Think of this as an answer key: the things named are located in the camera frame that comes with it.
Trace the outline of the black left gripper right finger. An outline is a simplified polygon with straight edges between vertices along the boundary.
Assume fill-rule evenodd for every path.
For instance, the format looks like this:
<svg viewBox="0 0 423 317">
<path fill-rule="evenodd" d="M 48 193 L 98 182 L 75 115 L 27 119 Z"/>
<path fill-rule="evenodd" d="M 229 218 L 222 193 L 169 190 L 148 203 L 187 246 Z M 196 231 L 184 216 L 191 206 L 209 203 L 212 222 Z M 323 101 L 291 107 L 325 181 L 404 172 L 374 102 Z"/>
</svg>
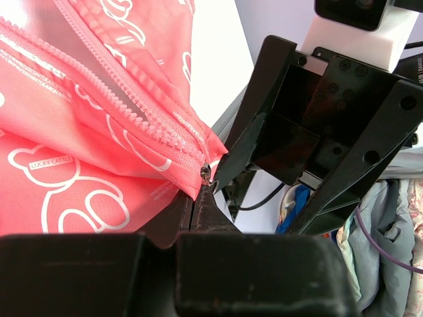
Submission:
<svg viewBox="0 0 423 317">
<path fill-rule="evenodd" d="M 243 234 L 224 220 L 175 241 L 179 316 L 357 316 L 346 266 L 321 236 Z"/>
</svg>

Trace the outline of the pink hooded children's jacket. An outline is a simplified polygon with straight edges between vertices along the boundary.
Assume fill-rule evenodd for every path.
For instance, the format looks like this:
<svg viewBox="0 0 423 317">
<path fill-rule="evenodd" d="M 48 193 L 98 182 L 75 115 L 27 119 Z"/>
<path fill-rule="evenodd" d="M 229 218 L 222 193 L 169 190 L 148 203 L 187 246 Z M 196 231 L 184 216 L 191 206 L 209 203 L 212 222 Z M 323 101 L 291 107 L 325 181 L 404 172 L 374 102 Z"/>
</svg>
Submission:
<svg viewBox="0 0 423 317">
<path fill-rule="evenodd" d="M 190 105 L 193 1 L 1 2 L 1 234 L 133 232 L 227 152 Z"/>
</svg>

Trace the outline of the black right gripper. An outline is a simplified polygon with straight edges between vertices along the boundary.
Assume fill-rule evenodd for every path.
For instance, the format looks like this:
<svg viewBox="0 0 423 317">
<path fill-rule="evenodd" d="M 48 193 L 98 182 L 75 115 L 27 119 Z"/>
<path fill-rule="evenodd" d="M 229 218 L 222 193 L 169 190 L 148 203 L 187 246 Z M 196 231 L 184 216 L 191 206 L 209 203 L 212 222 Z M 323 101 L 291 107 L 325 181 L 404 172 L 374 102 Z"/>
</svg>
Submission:
<svg viewBox="0 0 423 317">
<path fill-rule="evenodd" d="M 321 183 L 288 229 L 304 233 L 315 218 L 351 215 L 422 121 L 422 87 L 342 55 L 318 75 L 296 46 L 265 37 L 214 190 L 251 161 L 287 185 L 313 175 Z"/>
</svg>

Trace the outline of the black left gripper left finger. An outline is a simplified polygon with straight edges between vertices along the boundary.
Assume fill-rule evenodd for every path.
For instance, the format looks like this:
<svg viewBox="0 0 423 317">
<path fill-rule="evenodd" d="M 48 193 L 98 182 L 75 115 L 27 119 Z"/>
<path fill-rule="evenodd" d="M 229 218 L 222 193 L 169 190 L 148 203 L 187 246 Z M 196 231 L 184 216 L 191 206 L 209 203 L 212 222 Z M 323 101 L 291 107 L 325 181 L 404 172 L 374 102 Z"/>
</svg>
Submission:
<svg viewBox="0 0 423 317">
<path fill-rule="evenodd" d="M 182 316 L 176 240 L 194 203 L 179 193 L 129 234 L 1 238 L 2 316 Z"/>
</svg>

